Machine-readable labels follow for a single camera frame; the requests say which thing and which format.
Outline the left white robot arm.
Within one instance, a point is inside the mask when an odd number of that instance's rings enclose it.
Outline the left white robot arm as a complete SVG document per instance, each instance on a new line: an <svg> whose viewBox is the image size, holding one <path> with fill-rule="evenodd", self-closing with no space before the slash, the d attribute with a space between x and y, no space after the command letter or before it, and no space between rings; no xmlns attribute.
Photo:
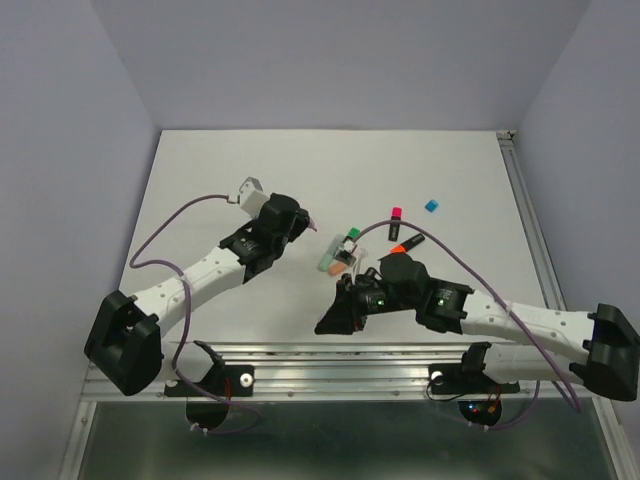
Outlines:
<svg viewBox="0 0 640 480"><path fill-rule="evenodd" d="M166 262L172 277L133 295L116 290L103 299L84 354L122 394L135 395L158 378L168 359L163 337L177 323L188 325L201 305L269 269L314 226L308 211L286 195L245 190L238 205L250 221L195 264L181 269Z"/></svg>

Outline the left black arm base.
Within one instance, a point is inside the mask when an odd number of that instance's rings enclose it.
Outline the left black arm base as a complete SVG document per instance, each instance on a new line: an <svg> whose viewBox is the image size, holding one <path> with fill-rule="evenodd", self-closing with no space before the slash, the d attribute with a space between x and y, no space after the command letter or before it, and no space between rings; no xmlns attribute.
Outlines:
<svg viewBox="0 0 640 480"><path fill-rule="evenodd" d="M196 386L207 393L225 398L248 398L253 396L255 368L251 364L226 364L212 367ZM203 394L178 380L173 386L164 387L169 398L203 397Z"/></svg>

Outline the blue highlighter cap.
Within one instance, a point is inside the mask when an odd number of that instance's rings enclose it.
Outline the blue highlighter cap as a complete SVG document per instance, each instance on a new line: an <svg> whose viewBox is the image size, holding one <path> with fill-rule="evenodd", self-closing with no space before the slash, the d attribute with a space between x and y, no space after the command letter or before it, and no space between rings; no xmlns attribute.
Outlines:
<svg viewBox="0 0 640 480"><path fill-rule="evenodd" d="M425 209L429 212L434 212L439 207L439 203L436 200L430 200L425 205Z"/></svg>

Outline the pastel green highlighter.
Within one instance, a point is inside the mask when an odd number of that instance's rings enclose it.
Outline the pastel green highlighter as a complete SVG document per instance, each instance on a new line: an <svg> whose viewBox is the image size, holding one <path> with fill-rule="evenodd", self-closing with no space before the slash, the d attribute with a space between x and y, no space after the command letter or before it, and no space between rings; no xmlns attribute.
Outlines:
<svg viewBox="0 0 640 480"><path fill-rule="evenodd" d="M325 252L323 253L318 265L317 265L317 269L320 272L327 272L329 267L331 266L332 262L334 261L334 255L336 250L338 249L338 247L342 244L344 240L344 236L343 235L336 235L331 242L329 243L329 246L327 247L327 249L325 250Z"/></svg>

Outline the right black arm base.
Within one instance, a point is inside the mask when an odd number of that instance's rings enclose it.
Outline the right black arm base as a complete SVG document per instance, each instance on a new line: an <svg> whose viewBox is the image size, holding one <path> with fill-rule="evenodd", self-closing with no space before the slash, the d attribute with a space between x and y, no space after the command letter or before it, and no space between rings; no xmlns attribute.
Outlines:
<svg viewBox="0 0 640 480"><path fill-rule="evenodd" d="M498 383L483 372L465 372L460 364L439 363L429 366L430 393L440 396L516 394L518 382Z"/></svg>

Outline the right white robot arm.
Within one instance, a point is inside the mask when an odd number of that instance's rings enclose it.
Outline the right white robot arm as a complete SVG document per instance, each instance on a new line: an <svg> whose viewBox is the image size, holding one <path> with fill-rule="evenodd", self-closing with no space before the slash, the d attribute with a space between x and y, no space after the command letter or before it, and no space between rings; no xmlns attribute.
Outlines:
<svg viewBox="0 0 640 480"><path fill-rule="evenodd" d="M369 316L412 311L437 333L478 335L457 369L446 369L467 393L518 381L567 382L623 402L638 396L639 335L622 311L599 304L593 312L550 310L507 302L488 290L429 275L404 253L379 268L343 275L317 335L352 335Z"/></svg>

